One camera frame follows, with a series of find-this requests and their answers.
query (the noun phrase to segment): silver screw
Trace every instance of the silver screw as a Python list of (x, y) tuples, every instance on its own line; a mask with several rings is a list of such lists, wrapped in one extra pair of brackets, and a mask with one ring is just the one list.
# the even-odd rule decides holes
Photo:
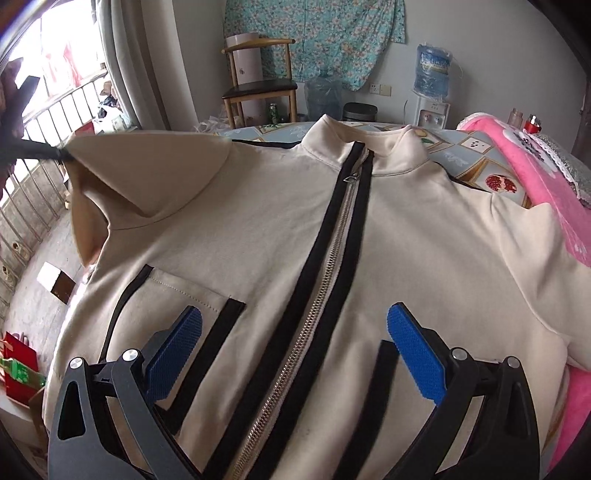
[(77, 356), (76, 358), (70, 360), (70, 368), (79, 368), (82, 366), (82, 363), (82, 358)]
[(511, 368), (519, 368), (521, 364), (519, 362), (519, 359), (515, 358), (514, 356), (510, 356), (507, 359), (507, 365), (509, 365)]
[(130, 348), (123, 352), (123, 360), (126, 362), (133, 362), (138, 357), (138, 351), (134, 348)]
[(452, 350), (452, 357), (456, 360), (463, 361), (468, 358), (468, 352), (466, 352), (463, 348), (454, 348)]

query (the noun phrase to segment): red box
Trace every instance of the red box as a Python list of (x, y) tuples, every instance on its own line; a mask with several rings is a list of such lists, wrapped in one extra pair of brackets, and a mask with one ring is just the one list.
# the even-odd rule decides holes
[[(4, 345), (2, 350), (4, 358), (14, 358), (20, 363), (33, 369), (35, 372), (39, 371), (37, 352), (35, 350), (22, 343), (20, 340), (17, 340), (16, 337), (12, 336), (10, 333), (4, 335), (4, 341), (12, 347), (12, 350), (10, 350), (10, 348)], [(34, 388), (17, 382), (9, 375), (4, 375), (4, 381), (6, 383), (7, 397), (22, 403), (23, 405), (28, 406), (31, 397), (37, 393)]]

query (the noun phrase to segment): clothes hanging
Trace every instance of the clothes hanging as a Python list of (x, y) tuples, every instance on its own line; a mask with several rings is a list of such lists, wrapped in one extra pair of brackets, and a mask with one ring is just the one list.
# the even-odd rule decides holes
[[(228, 0), (225, 36), (258, 32), (295, 38), (293, 78), (305, 82), (326, 63), (349, 90), (359, 90), (393, 41), (406, 42), (404, 0)], [(263, 75), (285, 76), (284, 53), (261, 50)]]

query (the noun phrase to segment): wooden chair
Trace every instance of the wooden chair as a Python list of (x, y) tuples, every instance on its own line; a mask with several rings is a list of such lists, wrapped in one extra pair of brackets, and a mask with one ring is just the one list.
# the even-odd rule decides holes
[[(290, 98), (290, 118), (292, 122), (297, 122), (296, 110), (296, 90), (297, 84), (291, 79), (291, 57), (290, 44), (295, 43), (293, 38), (259, 38), (257, 40), (249, 40), (233, 47), (224, 48), (223, 54), (230, 57), (230, 68), (232, 70), (232, 84), (234, 87), (229, 89), (222, 95), (226, 112), (228, 113), (228, 120), (230, 127), (236, 128), (234, 123), (234, 114), (232, 112), (232, 104), (238, 105), (238, 115), (242, 123), (246, 125), (244, 120), (244, 112), (242, 111), (242, 102), (247, 100), (256, 100), (261, 98), (273, 98), (280, 96), (288, 96)], [(238, 77), (236, 76), (236, 64), (234, 63), (233, 52), (236, 50), (245, 50), (247, 48), (263, 48), (271, 47), (273, 45), (285, 45), (285, 64), (287, 67), (287, 78), (262, 80), (260, 82), (243, 83), (238, 85)]]

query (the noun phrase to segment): cream jacket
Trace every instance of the cream jacket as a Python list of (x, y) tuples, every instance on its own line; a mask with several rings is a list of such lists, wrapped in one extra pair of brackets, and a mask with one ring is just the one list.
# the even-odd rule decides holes
[[(398, 301), (450, 347), (517, 356), (542, 444), (565, 365), (591, 368), (591, 270), (552, 208), (452, 182), (408, 127), (324, 117), (292, 148), (137, 132), (68, 149), (76, 241), (85, 262), (100, 256), (59, 337), (48, 427), (72, 357), (142, 348), (187, 305), (203, 334), (158, 405), (208, 480), (345, 478), (355, 442), (370, 446), (357, 478), (381, 480), (434, 407), (388, 336)], [(366, 403), (379, 422), (360, 437)]]

